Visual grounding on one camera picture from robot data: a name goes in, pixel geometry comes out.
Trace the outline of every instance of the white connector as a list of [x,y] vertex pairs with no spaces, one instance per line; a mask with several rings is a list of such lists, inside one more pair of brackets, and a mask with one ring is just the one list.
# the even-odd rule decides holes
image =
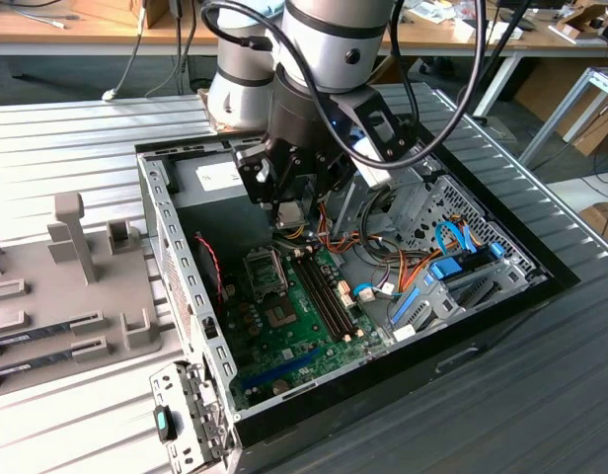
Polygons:
[[117,95],[117,91],[115,89],[109,89],[105,94],[103,94],[103,101],[112,102]]

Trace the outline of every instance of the desk leg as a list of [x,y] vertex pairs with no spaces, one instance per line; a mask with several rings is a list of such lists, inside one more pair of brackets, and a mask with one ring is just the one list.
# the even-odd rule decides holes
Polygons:
[[601,91],[600,94],[596,96],[596,98],[591,101],[589,107],[584,111],[584,113],[578,118],[577,121],[573,123],[568,132],[563,137],[563,141],[565,143],[570,143],[579,133],[580,130],[587,124],[590,123],[593,115],[598,112],[602,103],[608,98],[606,92]]
[[21,68],[21,61],[16,56],[6,57],[6,65],[8,66],[8,72],[10,77],[13,79],[22,79],[26,73]]
[[537,152],[543,147],[545,142],[548,140],[554,129],[557,127],[559,122],[565,117],[570,111],[576,101],[582,96],[584,91],[589,88],[589,79],[591,78],[592,69],[587,68],[580,78],[573,85],[571,90],[561,101],[555,111],[552,112],[550,118],[544,123],[537,134],[532,138],[532,141],[528,144],[527,148],[523,150],[521,156],[519,156],[519,162],[522,165],[527,165]]
[[499,71],[494,76],[493,82],[491,82],[491,85],[489,86],[486,93],[480,100],[480,103],[478,104],[477,108],[473,112],[473,117],[485,117],[489,113],[489,110],[493,106],[494,101],[496,101],[497,97],[499,97],[499,94],[505,87],[505,84],[506,82],[508,82],[508,79],[510,79],[510,76],[514,72],[514,69],[517,67],[520,60],[521,57],[514,55],[507,57],[503,61],[503,63],[499,67]]

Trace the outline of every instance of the circuit board component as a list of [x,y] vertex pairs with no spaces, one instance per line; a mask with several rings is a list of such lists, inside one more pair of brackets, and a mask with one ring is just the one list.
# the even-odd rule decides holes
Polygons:
[[247,269],[232,269],[226,277],[236,286],[226,302],[221,322],[238,376],[230,389],[239,409],[254,406],[267,398],[309,382],[354,360],[370,356],[384,342],[368,316],[357,308],[345,309],[341,293],[347,283],[326,250],[303,252],[316,276],[323,279],[325,301],[333,301],[354,327],[351,337],[333,336],[311,293],[295,269],[296,257],[280,262],[288,278],[283,295],[268,294],[256,299]]
[[274,250],[250,252],[245,257],[245,268],[256,300],[274,292],[283,294],[288,288],[282,264]]
[[297,321],[295,308],[287,296],[272,298],[266,303],[265,315],[272,328],[279,328]]

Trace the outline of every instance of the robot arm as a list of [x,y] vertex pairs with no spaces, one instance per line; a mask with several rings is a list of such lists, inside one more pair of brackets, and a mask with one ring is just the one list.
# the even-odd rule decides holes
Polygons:
[[[336,131],[354,144],[357,139],[350,133],[356,124],[374,145],[366,148],[375,159],[376,150],[400,156],[411,145],[403,140],[399,144],[396,118],[380,95],[365,86],[394,2],[287,0],[281,21],[283,32],[310,65]],[[260,12],[279,12],[267,2],[246,3]],[[218,26],[226,33],[241,38],[264,32],[248,18],[225,12]],[[340,189],[355,167],[329,133],[291,54],[282,46],[274,56],[273,77],[268,54],[220,39],[208,108],[220,122],[266,131],[263,143],[239,150],[235,162],[251,200],[270,209],[274,224],[285,229],[301,225],[311,205]],[[371,175],[361,169],[364,176]]]
[[[483,7],[483,0],[476,3]],[[279,49],[273,51],[276,67],[268,122],[260,127],[266,131],[265,137],[260,145],[234,153],[250,199],[270,211],[270,220],[277,228],[304,223],[313,204],[329,191],[342,188],[355,167],[370,187],[390,181],[388,170],[421,161],[464,114],[484,53],[482,29],[477,34],[474,76],[460,109],[433,143],[416,155],[409,153],[416,144],[411,131],[390,112],[378,92],[366,85],[395,5],[394,13],[399,14],[402,0],[286,0],[281,30],[271,29],[274,36],[279,36]],[[203,20],[221,41],[227,40],[227,35],[214,27],[208,15],[228,8],[241,13],[245,10],[241,4],[225,0],[211,0],[201,6]],[[253,16],[249,9],[247,16]],[[481,8],[478,21],[483,20]],[[267,50],[267,41],[262,40],[229,38],[239,44],[243,41],[243,45],[254,41],[254,46]],[[258,54],[232,45],[247,54]],[[225,54],[238,57],[231,51]],[[221,69],[225,62],[219,56]],[[240,76],[255,70],[245,66],[250,62],[248,57],[236,62],[241,66],[237,68]],[[257,102],[232,93],[225,97],[229,102],[219,101],[223,107],[229,105],[233,110],[232,98],[241,98],[237,103],[240,115],[255,112],[259,115],[257,123],[261,123],[260,115],[264,117],[266,109],[254,106]],[[213,107],[209,109],[215,115]]]

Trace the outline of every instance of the cardboard box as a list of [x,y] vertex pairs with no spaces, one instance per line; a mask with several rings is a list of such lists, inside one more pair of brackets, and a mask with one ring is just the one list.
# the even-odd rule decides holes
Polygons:
[[[601,233],[607,221],[608,202],[600,202],[588,207],[580,212],[580,217],[591,226],[596,232]],[[604,233],[604,239],[608,242],[608,226]]]
[[598,38],[598,31],[589,26],[589,22],[604,16],[606,5],[590,4],[578,8],[571,15],[557,21],[556,28],[572,40],[591,40]]
[[[141,0],[72,0],[71,9],[134,27],[141,4]],[[168,8],[168,0],[148,0],[144,28],[152,28],[168,12]]]

